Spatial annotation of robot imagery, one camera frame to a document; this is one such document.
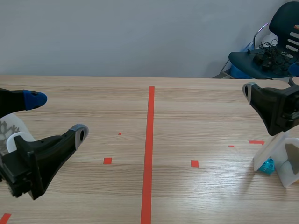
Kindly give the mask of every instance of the white 3d printed part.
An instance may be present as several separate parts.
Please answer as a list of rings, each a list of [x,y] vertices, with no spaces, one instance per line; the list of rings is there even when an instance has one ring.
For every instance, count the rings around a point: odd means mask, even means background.
[[[284,187],[299,180],[299,139],[288,138],[289,132],[270,137],[254,157],[254,171],[271,157]]]
[[[16,150],[14,137],[22,136],[26,141],[35,141],[24,122],[13,113],[0,119],[0,154]]]

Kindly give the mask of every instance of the white wall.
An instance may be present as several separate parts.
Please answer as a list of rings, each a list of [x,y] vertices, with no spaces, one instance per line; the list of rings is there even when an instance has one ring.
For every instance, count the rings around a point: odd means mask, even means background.
[[[0,74],[213,77],[287,0],[1,0]]]

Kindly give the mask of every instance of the blue cube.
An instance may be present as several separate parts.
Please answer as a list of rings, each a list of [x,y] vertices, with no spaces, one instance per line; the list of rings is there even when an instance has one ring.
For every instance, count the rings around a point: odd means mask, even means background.
[[[263,165],[258,169],[259,171],[271,174],[274,171],[274,160],[269,158]]]

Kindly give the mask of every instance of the blue bin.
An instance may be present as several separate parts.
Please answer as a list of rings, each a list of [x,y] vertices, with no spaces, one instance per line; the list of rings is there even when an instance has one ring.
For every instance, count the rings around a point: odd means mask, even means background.
[[[292,76],[299,77],[299,62],[290,65],[289,72],[291,73]]]
[[[243,50],[242,52],[246,52],[247,49],[249,50],[254,50],[253,42],[250,42]],[[232,67],[230,68],[230,75],[234,78],[238,79],[252,79],[249,75],[246,73],[240,71],[238,68],[236,68],[233,64]]]

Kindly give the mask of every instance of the robotic arm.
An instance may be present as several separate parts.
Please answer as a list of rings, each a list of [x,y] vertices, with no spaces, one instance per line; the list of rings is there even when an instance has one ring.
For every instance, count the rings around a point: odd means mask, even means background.
[[[284,90],[261,88],[256,83],[247,83],[242,88],[249,104],[260,115],[271,136],[299,124],[299,86],[292,78],[289,85]]]
[[[39,108],[46,101],[46,95],[41,92],[0,89],[0,119],[16,111]],[[37,199],[87,135],[85,125],[75,125],[62,135],[38,141],[25,141],[21,135],[15,136],[13,146],[7,144],[11,152],[0,155],[0,181],[7,182],[15,197],[28,192]]]

